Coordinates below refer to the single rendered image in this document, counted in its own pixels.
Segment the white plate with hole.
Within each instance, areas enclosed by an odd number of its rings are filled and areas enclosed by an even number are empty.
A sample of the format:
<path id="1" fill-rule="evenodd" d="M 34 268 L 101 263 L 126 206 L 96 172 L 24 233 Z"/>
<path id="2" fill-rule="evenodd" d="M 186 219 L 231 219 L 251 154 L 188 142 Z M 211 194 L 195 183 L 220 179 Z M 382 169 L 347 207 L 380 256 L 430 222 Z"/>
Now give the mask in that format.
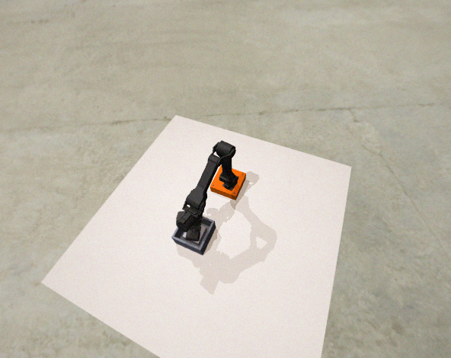
<path id="1" fill-rule="evenodd" d="M 200 246 L 200 244 L 201 244 L 201 242 L 202 242 L 202 240 L 203 240 L 203 238 L 204 238 L 206 232 L 207 232 L 206 227 L 201 225 L 200 240 L 199 240 L 199 241 L 189 241 L 189 242 L 191 242 L 191 243 L 193 243 L 193 244 L 196 244 L 196 245 Z M 186 240 L 186 238 L 185 238 L 185 237 L 186 237 L 186 234 L 187 234 L 187 233 L 185 232 L 184 235 L 183 235 L 184 240 Z"/>

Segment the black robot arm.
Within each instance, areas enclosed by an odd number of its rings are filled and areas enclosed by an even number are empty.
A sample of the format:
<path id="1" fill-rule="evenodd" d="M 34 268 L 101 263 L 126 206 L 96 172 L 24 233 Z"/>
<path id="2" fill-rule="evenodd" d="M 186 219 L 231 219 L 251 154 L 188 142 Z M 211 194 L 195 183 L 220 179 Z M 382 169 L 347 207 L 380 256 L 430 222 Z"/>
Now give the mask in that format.
<path id="1" fill-rule="evenodd" d="M 214 155 L 215 152 L 218 156 Z M 213 153 L 208 157 L 208 162 L 196 188 L 187 195 L 182 208 L 184 211 L 179 211 L 177 214 L 176 226 L 182 232 L 187 232 L 196 222 L 196 219 L 203 215 L 207 190 L 220 165 L 222 165 L 222 173 L 219 176 L 219 180 L 224 183 L 224 186 L 222 186 L 232 191 L 238 183 L 238 176 L 232 172 L 232 157 L 235 155 L 235 152 L 235 146 L 224 141 L 217 142 L 213 146 Z"/>

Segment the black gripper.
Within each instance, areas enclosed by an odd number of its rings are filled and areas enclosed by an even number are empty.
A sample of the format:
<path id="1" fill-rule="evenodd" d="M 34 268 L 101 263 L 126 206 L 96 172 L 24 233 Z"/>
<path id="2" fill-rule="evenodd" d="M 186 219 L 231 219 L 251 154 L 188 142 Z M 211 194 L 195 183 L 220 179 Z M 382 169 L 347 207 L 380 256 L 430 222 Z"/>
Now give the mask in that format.
<path id="1" fill-rule="evenodd" d="M 196 222 L 190 227 L 186 234 L 187 241 L 199 241 L 200 240 L 200 231 L 201 231 L 201 222 L 203 221 L 203 215 L 196 219 Z"/>

